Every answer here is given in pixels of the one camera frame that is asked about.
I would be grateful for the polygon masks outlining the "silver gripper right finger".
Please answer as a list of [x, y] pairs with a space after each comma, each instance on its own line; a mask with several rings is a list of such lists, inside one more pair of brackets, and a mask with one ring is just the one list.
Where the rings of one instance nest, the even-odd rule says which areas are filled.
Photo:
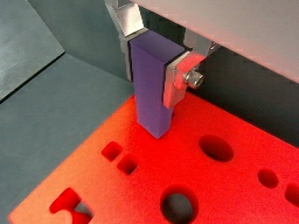
[[169, 64], [166, 68], [163, 105], [173, 109], [183, 99], [187, 88], [197, 89], [203, 83], [203, 75], [198, 71], [203, 60], [221, 48], [221, 45], [186, 30], [183, 44], [187, 51]]

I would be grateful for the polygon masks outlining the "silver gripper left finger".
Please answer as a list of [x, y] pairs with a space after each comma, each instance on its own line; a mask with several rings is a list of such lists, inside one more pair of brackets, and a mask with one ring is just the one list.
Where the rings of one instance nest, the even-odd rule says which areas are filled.
[[139, 5], [131, 0], [105, 0], [118, 33], [121, 50], [126, 57], [126, 75], [133, 80], [130, 41], [147, 31]]

